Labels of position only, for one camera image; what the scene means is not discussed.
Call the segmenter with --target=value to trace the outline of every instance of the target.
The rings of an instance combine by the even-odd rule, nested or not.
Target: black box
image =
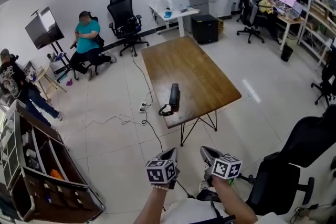
[[[193,36],[199,44],[218,41],[218,20],[211,15],[192,18]]]

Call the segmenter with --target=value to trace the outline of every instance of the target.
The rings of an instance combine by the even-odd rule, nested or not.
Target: shelving unit
[[[310,52],[312,52],[312,54],[318,59],[317,66],[320,66],[321,63],[326,64],[324,57],[331,49],[332,40],[334,40],[336,37],[336,24],[332,23],[326,18],[328,17],[328,13],[332,13],[334,16],[336,16],[336,10],[320,0],[308,0],[308,5],[303,10],[306,12],[306,17],[303,23],[303,31],[299,37],[298,44],[303,44]],[[314,21],[327,29],[326,37],[321,36],[317,31],[307,26]],[[305,36],[316,39],[314,41],[314,45],[320,48],[319,52],[304,40]]]
[[[28,143],[23,146],[25,133]],[[1,158],[6,187],[22,221],[88,223],[105,210],[97,193],[78,172],[58,133],[19,104],[1,137],[5,142],[1,145]],[[28,157],[28,149],[36,157]],[[29,167],[29,158],[37,161],[39,168]],[[51,171],[58,172],[57,177],[51,176]]]

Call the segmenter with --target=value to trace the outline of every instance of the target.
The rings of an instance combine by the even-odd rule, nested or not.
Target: desk
[[[285,30],[285,33],[282,37],[282,43],[281,43],[281,46],[280,46],[280,51],[283,50],[283,47],[285,46],[285,43],[286,43],[286,39],[287,39],[287,36],[288,36],[288,33],[289,33],[289,28],[291,25],[295,25],[295,24],[300,24],[300,30],[299,30],[299,33],[298,33],[298,37],[300,36],[300,33],[302,31],[302,27],[303,27],[303,23],[305,22],[304,19],[302,17],[298,18],[297,20],[291,20],[291,19],[286,19],[285,16],[282,16],[282,15],[278,15],[278,19],[282,20],[284,23],[286,23],[286,30]]]
[[[160,34],[160,33],[163,32],[163,31],[167,31],[167,30],[174,29],[174,28],[179,28],[179,30],[180,30],[180,37],[184,37],[183,17],[185,17],[185,16],[190,16],[190,15],[194,15],[194,14],[198,14],[198,13],[199,13],[198,10],[193,9],[193,8],[189,8],[188,11],[183,12],[183,13],[181,13],[179,10],[174,10],[174,11],[172,11],[173,14],[172,14],[171,17],[169,17],[169,18],[165,18],[165,17],[164,17],[164,14],[165,14],[165,12],[167,12],[168,10],[165,10],[165,11],[156,11],[156,10],[154,9],[153,5],[149,5],[149,7],[150,7],[153,11],[155,11],[155,13],[158,14],[158,15],[164,20],[164,22],[165,22],[165,24],[166,24],[166,29],[165,29],[165,30],[158,31],[158,32],[157,32],[158,34]],[[174,19],[177,19],[179,25],[176,26],[176,27],[172,27],[172,28],[170,28],[170,27],[169,27],[169,21],[170,21],[170,20],[174,20]]]
[[[201,120],[217,131],[217,109],[242,95],[210,57],[189,37],[141,50],[160,107],[169,103],[171,86],[180,87],[179,110],[164,117],[168,129],[181,125],[181,146]],[[209,116],[215,111],[215,123]],[[208,115],[212,125],[201,119]],[[185,123],[197,119],[183,140]]]
[[[67,92],[63,87],[61,87],[55,80],[53,80],[50,76],[47,75],[47,71],[50,68],[50,64],[46,67],[43,68],[43,71],[37,76],[36,80],[33,82],[33,85],[38,84],[41,91],[44,93],[44,95],[47,98],[47,102],[50,103],[51,99],[48,97],[47,92],[45,91],[45,89],[43,88],[42,84],[41,84],[41,78],[45,78],[52,87],[54,87],[55,89],[62,89],[65,92]]]

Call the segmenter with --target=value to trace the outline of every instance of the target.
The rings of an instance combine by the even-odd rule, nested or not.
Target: white tile floor
[[[243,96],[218,113],[218,132],[199,122],[181,148],[179,128],[167,129],[157,114],[159,105],[154,92],[153,105],[148,109],[149,122],[160,137],[164,150],[174,146],[178,148],[179,181],[193,194],[197,194],[198,184],[203,178],[200,146],[215,147],[236,155],[244,161],[246,174],[255,173],[261,158],[281,150],[299,119],[307,115],[321,116],[325,110],[324,103],[314,105],[318,93],[310,88],[310,83],[319,81],[320,70],[314,71],[316,62],[306,52],[297,48],[290,61],[285,63],[281,61],[280,51],[273,41],[266,40],[262,44],[253,39],[252,44],[248,44],[246,36],[236,36],[236,31],[241,28],[242,25],[235,20],[227,20],[225,35],[220,41],[202,46]],[[178,30],[172,30],[144,39],[154,46],[178,36]],[[97,220],[101,223],[134,221],[151,190],[145,162],[160,151],[159,142],[148,125],[133,122],[121,125],[118,118],[105,124],[97,123],[113,116],[123,120],[132,118],[138,123],[145,119],[138,109],[149,92],[148,87],[131,54],[125,52],[123,57],[119,57],[120,49],[112,51],[118,62],[101,67],[99,76],[92,81],[88,82],[81,76],[80,81],[74,80],[72,86],[66,87],[68,93],[58,91],[52,97],[54,107],[63,111],[64,119],[62,122],[50,121],[71,148],[71,155],[88,183],[106,203],[105,214]],[[147,74],[140,52],[135,61]],[[319,162],[330,162],[335,149],[335,146],[329,149]],[[323,176],[328,172],[327,165],[314,165],[313,169],[307,168],[302,173],[302,182],[314,174],[317,185],[322,184]],[[250,187],[238,180],[236,186],[239,194],[247,198]],[[176,186],[168,194],[166,204],[184,198],[185,193]],[[293,207],[302,202],[301,198],[298,195]]]

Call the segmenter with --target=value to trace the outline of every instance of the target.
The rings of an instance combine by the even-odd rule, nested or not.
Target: orange object
[[[58,179],[63,179],[64,180],[64,178],[61,176],[61,174],[57,170],[52,169],[50,175],[52,177],[56,177]]]

